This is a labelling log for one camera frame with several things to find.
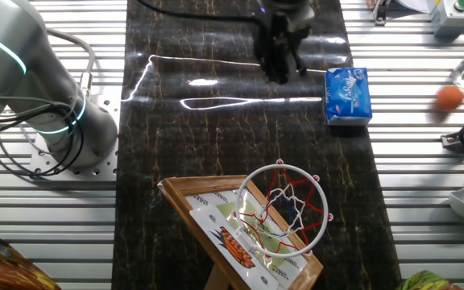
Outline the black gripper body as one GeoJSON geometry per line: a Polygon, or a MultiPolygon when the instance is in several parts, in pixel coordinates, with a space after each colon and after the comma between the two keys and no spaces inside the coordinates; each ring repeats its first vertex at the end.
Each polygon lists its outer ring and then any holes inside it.
{"type": "Polygon", "coordinates": [[[285,57],[296,54],[303,40],[303,29],[292,28],[286,15],[256,14],[259,23],[254,29],[254,54],[256,57],[285,57]]]}

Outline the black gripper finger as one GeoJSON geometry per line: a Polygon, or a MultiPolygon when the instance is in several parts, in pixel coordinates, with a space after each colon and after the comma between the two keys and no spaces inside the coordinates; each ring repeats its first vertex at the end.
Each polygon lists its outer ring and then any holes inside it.
{"type": "Polygon", "coordinates": [[[277,84],[288,82],[288,66],[283,55],[266,54],[260,58],[260,66],[270,82],[277,84]]]}
{"type": "Polygon", "coordinates": [[[298,56],[296,48],[294,46],[291,46],[290,52],[296,64],[296,72],[300,77],[305,77],[307,75],[307,68],[303,60],[298,56]]]}

